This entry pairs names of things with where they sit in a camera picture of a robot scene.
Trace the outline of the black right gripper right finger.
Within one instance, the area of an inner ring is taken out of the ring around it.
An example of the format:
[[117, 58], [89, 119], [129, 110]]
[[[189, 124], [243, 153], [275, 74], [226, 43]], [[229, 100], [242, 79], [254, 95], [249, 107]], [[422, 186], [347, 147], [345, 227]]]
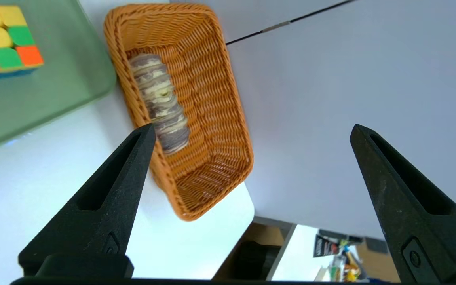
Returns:
[[456, 283], [456, 203], [374, 130], [350, 143], [400, 281]]

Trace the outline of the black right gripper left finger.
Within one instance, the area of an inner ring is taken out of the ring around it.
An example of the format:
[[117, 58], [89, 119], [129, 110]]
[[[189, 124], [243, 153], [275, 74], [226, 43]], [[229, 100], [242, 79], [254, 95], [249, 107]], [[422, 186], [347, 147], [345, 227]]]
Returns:
[[131, 278], [126, 250], [156, 142], [152, 124], [132, 131], [22, 249], [24, 278]]

